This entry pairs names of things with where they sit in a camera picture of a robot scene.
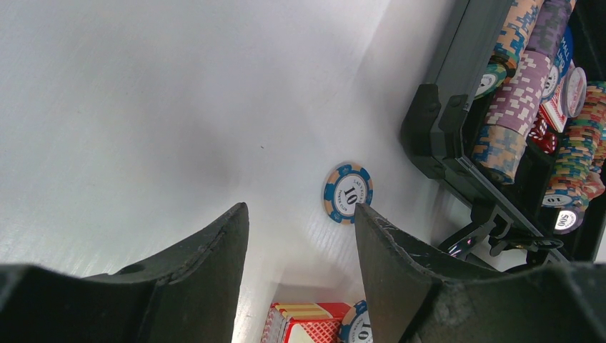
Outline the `black poker case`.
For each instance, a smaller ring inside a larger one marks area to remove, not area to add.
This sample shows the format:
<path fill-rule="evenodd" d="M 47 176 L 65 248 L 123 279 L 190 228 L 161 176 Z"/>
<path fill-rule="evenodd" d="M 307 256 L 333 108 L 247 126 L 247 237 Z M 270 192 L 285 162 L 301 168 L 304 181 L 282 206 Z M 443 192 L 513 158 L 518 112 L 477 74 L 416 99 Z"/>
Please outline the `black poker case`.
<path fill-rule="evenodd" d="M 446 238 L 439 249 L 466 260 L 482 242 L 494 257 L 508 250 L 526 252 L 527 266 L 550 262 L 593 262 L 605 237 L 605 191 L 593 199 L 573 232 L 555 234 L 563 207 L 542 200 L 564 138 L 554 154 L 527 137 L 514 184 L 495 182 L 472 159 L 490 95 L 475 99 L 497 36 L 513 1 L 457 1 L 427 80 L 420 84 L 402 123 L 401 140 L 411 162 L 471 209 L 470 223 Z M 605 3 L 574 1 L 567 26 L 572 30 L 572 65 L 585 70 L 587 83 L 605 82 Z"/>

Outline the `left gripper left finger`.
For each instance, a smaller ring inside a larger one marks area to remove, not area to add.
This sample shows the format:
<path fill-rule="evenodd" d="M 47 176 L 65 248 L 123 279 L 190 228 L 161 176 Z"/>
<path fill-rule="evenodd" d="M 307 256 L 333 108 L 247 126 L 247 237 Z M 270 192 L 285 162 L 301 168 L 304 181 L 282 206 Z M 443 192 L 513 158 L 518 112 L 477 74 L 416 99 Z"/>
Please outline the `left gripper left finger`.
<path fill-rule="evenodd" d="M 3 342 L 229 342 L 249 236 L 245 203 L 115 274 L 1 266 Z"/>

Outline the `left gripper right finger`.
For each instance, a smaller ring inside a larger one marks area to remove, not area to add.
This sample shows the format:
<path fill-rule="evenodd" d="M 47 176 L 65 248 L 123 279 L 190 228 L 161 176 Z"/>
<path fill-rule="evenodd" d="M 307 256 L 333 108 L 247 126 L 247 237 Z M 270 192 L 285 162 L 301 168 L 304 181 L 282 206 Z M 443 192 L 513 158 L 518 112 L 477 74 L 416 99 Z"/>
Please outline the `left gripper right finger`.
<path fill-rule="evenodd" d="M 376 342 L 603 342 L 605 266 L 515 273 L 451 257 L 366 204 L 354 225 Z"/>

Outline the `red playing card box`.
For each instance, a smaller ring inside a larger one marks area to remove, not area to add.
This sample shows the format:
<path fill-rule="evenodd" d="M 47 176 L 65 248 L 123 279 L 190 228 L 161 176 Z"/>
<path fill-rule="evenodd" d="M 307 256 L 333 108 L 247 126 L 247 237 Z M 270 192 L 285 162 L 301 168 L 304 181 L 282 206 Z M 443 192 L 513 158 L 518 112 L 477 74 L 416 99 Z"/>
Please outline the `red playing card box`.
<path fill-rule="evenodd" d="M 336 342 L 351 303 L 284 303 L 269 307 L 261 343 Z"/>

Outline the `poker chip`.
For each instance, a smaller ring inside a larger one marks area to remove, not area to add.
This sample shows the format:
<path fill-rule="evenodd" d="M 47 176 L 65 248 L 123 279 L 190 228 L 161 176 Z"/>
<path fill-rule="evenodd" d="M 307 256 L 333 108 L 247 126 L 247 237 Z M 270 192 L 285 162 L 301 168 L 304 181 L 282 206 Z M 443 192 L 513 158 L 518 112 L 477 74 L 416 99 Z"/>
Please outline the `poker chip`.
<path fill-rule="evenodd" d="M 343 225 L 354 223 L 357 204 L 372 203 L 374 187 L 369 172 L 360 164 L 343 162 L 324 181 L 322 204 L 328 217 Z"/>
<path fill-rule="evenodd" d="M 355 303 L 345 314 L 337 341 L 343 343 L 373 343 L 372 328 L 365 300 Z"/>

